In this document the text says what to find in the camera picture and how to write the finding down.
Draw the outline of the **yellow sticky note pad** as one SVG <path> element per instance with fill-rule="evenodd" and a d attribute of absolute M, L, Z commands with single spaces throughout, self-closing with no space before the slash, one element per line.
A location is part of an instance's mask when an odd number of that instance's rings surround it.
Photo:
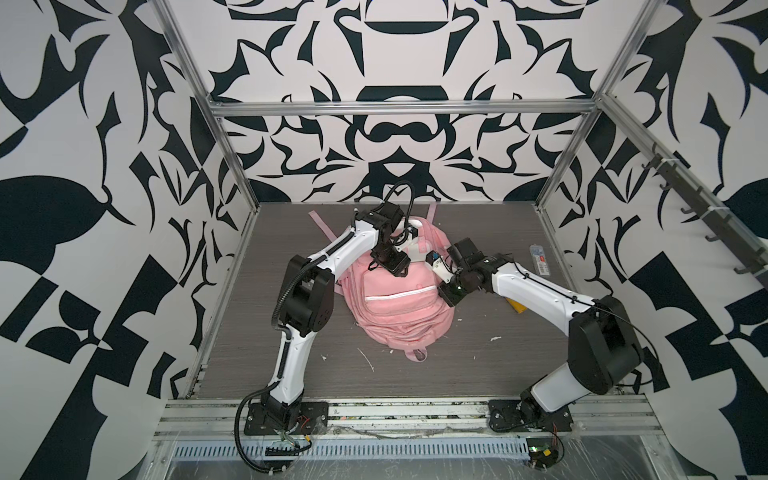
<path fill-rule="evenodd" d="M 507 302 L 510 304 L 510 306 L 518 313 L 521 314 L 527 310 L 527 307 L 522 305 L 521 303 L 514 301 L 512 299 L 507 298 Z"/>

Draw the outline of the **pink student backpack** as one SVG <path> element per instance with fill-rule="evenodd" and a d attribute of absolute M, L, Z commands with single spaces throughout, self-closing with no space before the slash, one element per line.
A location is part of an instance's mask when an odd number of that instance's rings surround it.
<path fill-rule="evenodd" d="M 335 292 L 344 297 L 365 333 L 403 351 L 413 362 L 427 358 L 427 347 L 449 330 L 454 318 L 454 308 L 438 293 L 441 281 L 425 263 L 430 251 L 443 257 L 449 246 L 446 234 L 432 223 L 434 210 L 431 207 L 425 217 L 404 213 L 395 231 L 407 235 L 397 247 L 411 260 L 405 277 L 395 277 L 381 267 L 369 271 L 369 251 L 336 276 Z"/>

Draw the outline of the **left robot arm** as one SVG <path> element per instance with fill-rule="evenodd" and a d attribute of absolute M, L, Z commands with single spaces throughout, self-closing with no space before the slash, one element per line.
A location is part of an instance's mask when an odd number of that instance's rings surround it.
<path fill-rule="evenodd" d="M 278 360 L 268 391 L 260 395 L 272 416 L 290 422 L 298 415 L 311 347 L 332 316 L 336 281 L 364 257 L 394 277 L 405 276 L 410 258 L 395 232 L 407 235 L 408 228 L 402 209 L 383 202 L 355 213 L 351 225 L 320 251 L 291 259 L 271 317 L 281 332 Z"/>

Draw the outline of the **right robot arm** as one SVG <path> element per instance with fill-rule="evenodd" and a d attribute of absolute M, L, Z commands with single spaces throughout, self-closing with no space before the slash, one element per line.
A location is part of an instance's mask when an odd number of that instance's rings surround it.
<path fill-rule="evenodd" d="M 439 296 L 451 307 L 475 291 L 526 307 L 568 339 L 565 363 L 520 395 L 513 425 L 532 426 L 575 401 L 603 395 L 644 361 L 626 309 L 608 295 L 594 299 L 544 279 L 509 255 L 486 255 L 465 238 L 448 248 L 451 259 L 432 251 L 426 263 L 440 279 Z"/>

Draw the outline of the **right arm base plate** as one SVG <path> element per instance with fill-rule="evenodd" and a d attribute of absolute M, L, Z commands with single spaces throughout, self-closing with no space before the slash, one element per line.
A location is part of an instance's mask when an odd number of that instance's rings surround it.
<path fill-rule="evenodd" d="M 532 400 L 490 400 L 488 427 L 497 433 L 551 430 L 555 433 L 572 431 L 572 416 L 568 407 L 546 412 Z"/>

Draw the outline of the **aluminium front rail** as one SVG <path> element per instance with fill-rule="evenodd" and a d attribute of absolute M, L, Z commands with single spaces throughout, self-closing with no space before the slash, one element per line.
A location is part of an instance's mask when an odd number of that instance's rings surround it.
<path fill-rule="evenodd" d="M 490 397 L 319 399 L 318 414 L 302 413 L 299 424 L 313 434 L 352 436 L 484 434 L 490 430 Z M 166 404 L 154 440 L 229 439 L 236 400 L 177 400 Z M 661 435 L 663 429 L 643 395 L 587 396 L 550 418 L 564 433 L 583 436 Z"/>

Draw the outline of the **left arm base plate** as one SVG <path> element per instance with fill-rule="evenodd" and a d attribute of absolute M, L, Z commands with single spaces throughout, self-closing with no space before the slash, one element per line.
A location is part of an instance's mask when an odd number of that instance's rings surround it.
<path fill-rule="evenodd" d="M 243 433 L 265 436 L 285 431 L 291 435 L 311 435 L 327 426 L 327 402 L 301 402 L 286 406 L 281 403 L 251 403 L 248 406 Z"/>

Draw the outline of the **wall hook rack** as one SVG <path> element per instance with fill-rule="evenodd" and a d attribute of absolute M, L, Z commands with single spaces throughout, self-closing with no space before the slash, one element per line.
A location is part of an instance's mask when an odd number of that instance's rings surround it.
<path fill-rule="evenodd" d="M 767 285 L 767 243 L 761 240 L 736 212 L 716 197 L 715 193 L 700 180 L 686 163 L 661 151 L 654 143 L 642 147 L 647 162 L 643 171 L 660 179 L 661 194 L 656 206 L 658 220 L 669 196 L 678 197 L 683 206 L 680 213 L 703 222 L 710 233 L 709 242 L 720 242 L 739 261 L 734 268 L 738 275 L 750 275 L 762 286 Z"/>

